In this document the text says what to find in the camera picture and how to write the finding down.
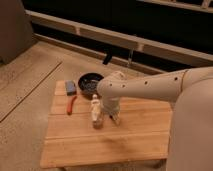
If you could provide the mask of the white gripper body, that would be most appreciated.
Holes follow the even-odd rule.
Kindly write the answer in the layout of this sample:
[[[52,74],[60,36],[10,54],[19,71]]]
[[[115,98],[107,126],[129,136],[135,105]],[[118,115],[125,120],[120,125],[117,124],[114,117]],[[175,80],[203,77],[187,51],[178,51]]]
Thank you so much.
[[[109,115],[114,121],[119,120],[120,99],[119,98],[102,98],[101,108],[104,114]]]

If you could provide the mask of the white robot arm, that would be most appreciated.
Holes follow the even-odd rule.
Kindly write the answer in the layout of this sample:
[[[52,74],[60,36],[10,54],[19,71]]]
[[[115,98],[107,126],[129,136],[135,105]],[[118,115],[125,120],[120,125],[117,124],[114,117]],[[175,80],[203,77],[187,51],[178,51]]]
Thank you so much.
[[[173,103],[166,171],[213,171],[213,66],[135,79],[116,71],[97,91],[111,116],[122,97]]]

